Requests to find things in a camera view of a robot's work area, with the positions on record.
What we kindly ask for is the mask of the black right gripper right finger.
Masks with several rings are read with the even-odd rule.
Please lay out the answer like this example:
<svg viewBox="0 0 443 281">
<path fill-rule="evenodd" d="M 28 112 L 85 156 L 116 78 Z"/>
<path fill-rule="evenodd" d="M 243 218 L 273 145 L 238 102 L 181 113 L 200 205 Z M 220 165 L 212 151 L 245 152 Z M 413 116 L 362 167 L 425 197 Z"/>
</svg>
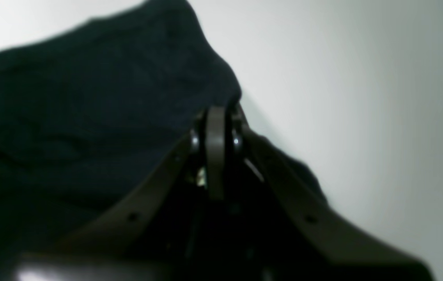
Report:
<svg viewBox="0 0 443 281">
<path fill-rule="evenodd" d="M 273 281 L 431 281 L 421 260 L 369 236 L 320 201 L 279 152 L 248 126 L 240 106 L 230 110 L 234 149 L 249 149 L 278 205 L 316 251 L 316 262 L 268 266 Z"/>
</svg>

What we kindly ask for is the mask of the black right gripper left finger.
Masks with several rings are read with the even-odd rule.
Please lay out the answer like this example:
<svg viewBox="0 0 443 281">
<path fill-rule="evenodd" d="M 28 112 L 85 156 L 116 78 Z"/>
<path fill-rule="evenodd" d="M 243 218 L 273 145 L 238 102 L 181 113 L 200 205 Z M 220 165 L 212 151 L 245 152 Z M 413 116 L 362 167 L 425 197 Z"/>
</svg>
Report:
<svg viewBox="0 0 443 281">
<path fill-rule="evenodd" d="M 188 196 L 195 207 L 191 221 L 197 234 L 198 223 L 208 201 L 222 201 L 225 165 L 225 110 L 208 110 L 200 116 L 195 128 L 183 137 L 170 154 L 139 187 L 93 222 L 67 235 L 50 251 L 50 266 L 68 270 L 93 270 L 106 267 L 152 267 L 158 259 L 122 261 L 130 247 L 145 233 L 164 206 L 170 191 L 183 172 L 204 167 L 206 191 L 199 198 Z"/>
</svg>

